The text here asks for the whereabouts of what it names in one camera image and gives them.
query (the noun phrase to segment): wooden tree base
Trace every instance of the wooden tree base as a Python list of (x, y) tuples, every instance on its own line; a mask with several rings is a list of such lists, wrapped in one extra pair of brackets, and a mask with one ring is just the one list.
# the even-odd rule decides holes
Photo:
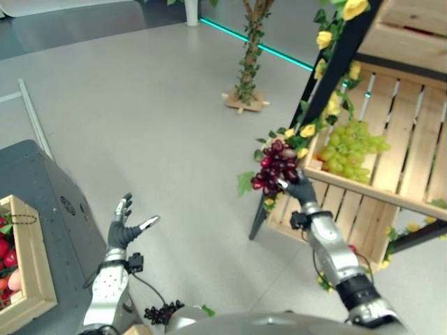
[(231, 89), (230, 93), (222, 93), (221, 97), (225, 100), (225, 104), (228, 107), (237, 108), (237, 113), (242, 114), (244, 110), (250, 110), (252, 112), (259, 112), (263, 106), (268, 106), (270, 103), (264, 101), (264, 93), (261, 91), (253, 91), (253, 96), (250, 99), (250, 104), (243, 103), (236, 97), (236, 90)]

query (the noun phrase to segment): green grapes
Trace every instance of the green grapes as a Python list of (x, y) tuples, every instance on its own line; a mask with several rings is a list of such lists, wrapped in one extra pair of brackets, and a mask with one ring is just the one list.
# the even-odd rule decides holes
[(318, 153), (323, 170), (362, 184), (369, 184), (369, 169), (362, 167), (365, 154), (389, 150), (383, 135), (371, 136), (368, 123), (352, 120), (345, 126), (334, 127), (329, 141)]

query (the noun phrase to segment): grape bunch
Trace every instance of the grape bunch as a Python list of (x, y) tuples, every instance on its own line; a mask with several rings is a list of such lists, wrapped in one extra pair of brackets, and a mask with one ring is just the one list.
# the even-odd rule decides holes
[(281, 190), (277, 184), (278, 178), (286, 181), (295, 181), (298, 178), (296, 151), (287, 143), (275, 140), (263, 150), (263, 154), (261, 171), (251, 179), (251, 186), (254, 190), (262, 188), (264, 195), (274, 198)]
[(145, 318), (151, 320), (153, 325), (167, 325), (170, 317), (175, 311), (184, 307), (184, 304), (180, 300), (176, 300), (175, 304), (164, 304), (163, 307), (157, 309), (153, 306), (151, 309), (145, 309)]
[(329, 135), (328, 144), (318, 153), (323, 170), (362, 184), (369, 184), (369, 169), (362, 167), (366, 154), (388, 150), (385, 136), (371, 136), (368, 124), (352, 120), (338, 126)]

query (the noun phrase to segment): silver metal arm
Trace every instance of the silver metal arm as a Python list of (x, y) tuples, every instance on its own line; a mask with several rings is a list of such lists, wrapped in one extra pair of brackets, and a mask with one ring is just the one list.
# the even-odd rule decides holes
[(126, 247), (141, 232), (155, 225), (160, 216), (133, 228), (124, 227), (131, 214), (131, 197), (128, 193), (118, 202), (109, 229), (108, 249), (92, 285), (91, 303), (76, 334), (120, 335), (141, 323), (129, 295)]
[(302, 211), (309, 220), (309, 225), (305, 228), (307, 241), (314, 249), (325, 275), (349, 310), (350, 322), (380, 332), (392, 327), (394, 332), (389, 334), (412, 334), (399, 321), (397, 313), (388, 301), (382, 298), (369, 282), (355, 253), (342, 239), (332, 216), (316, 203), (315, 193), (308, 178), (302, 171), (299, 171), (298, 177), (297, 184), (289, 184), (283, 180), (278, 183), (300, 201)]

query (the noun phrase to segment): teal led strip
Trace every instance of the teal led strip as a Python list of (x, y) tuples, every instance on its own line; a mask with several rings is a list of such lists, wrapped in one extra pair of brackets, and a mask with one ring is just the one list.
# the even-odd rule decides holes
[[(225, 33), (227, 33), (227, 34), (229, 34), (229, 35), (231, 35), (233, 37), (239, 38), (240, 40), (243, 40), (244, 42), (248, 41), (247, 37), (243, 36), (240, 33), (237, 33), (235, 31), (227, 29), (227, 28), (221, 26), (220, 24), (217, 24), (215, 22), (209, 21), (208, 19), (204, 19), (204, 18), (201, 18), (200, 21), (205, 23), (205, 24), (208, 24), (209, 26), (214, 27), (214, 28), (216, 28), (216, 29), (218, 29), (220, 31), (223, 31), (223, 32), (225, 32)], [(270, 54), (273, 54), (273, 55), (275, 55), (275, 56), (277, 56), (277, 57), (279, 57), (281, 59), (289, 61), (292, 64), (295, 64), (295, 65), (297, 65), (297, 66), (299, 66), (299, 67), (301, 67), (301, 68), (303, 68), (305, 70), (308, 70), (308, 71), (312, 71), (313, 70), (312, 66), (310, 66), (309, 64), (306, 64), (303, 61), (299, 61), (299, 60), (297, 60), (297, 59), (295, 59), (293, 57), (290, 57), (290, 56), (288, 56), (286, 54), (283, 54), (282, 52), (280, 52), (278, 50), (275, 50), (275, 49), (272, 49), (271, 47), (268, 47), (267, 45), (258, 44), (258, 47), (259, 47), (259, 49), (265, 50), (266, 52), (269, 52)]]

